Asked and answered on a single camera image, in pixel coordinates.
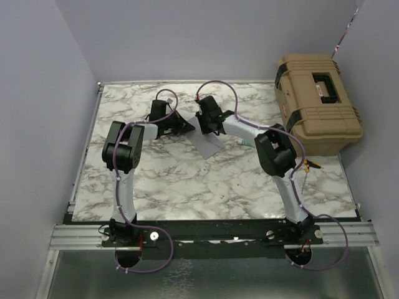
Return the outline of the grey envelope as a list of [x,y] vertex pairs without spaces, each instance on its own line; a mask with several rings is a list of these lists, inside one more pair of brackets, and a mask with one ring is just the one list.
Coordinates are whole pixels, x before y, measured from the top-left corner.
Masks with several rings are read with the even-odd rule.
[[209,159],[224,149],[224,144],[215,134],[202,134],[197,117],[190,118],[188,123],[193,125],[195,130],[188,132],[186,136],[204,159]]

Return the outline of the green white glue stick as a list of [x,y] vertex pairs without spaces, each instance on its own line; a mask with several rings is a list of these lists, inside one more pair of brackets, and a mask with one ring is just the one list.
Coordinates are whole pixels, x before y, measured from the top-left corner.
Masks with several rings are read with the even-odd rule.
[[247,140],[238,141],[238,144],[241,146],[247,146],[247,147],[251,147],[251,148],[254,147],[254,145],[250,141],[247,141]]

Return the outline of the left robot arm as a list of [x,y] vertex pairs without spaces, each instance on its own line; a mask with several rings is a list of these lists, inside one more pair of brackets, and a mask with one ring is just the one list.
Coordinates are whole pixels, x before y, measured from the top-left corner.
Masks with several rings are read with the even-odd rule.
[[133,177],[140,162],[143,142],[192,131],[195,127],[164,100],[153,100],[150,114],[143,121],[112,122],[102,150],[102,161],[115,186],[113,214],[103,233],[108,237],[105,244],[129,246],[140,240],[133,202]]

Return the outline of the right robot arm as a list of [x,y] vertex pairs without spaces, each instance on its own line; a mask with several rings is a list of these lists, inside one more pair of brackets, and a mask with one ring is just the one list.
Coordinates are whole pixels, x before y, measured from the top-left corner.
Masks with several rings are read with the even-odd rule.
[[284,238],[295,244],[303,242],[308,238],[314,220],[305,210],[297,192],[294,175],[297,153],[289,134],[279,124],[262,127],[240,118],[230,110],[224,112],[212,96],[196,102],[199,106],[196,117],[202,134],[231,135],[250,141],[256,147],[261,168],[274,180],[284,204]]

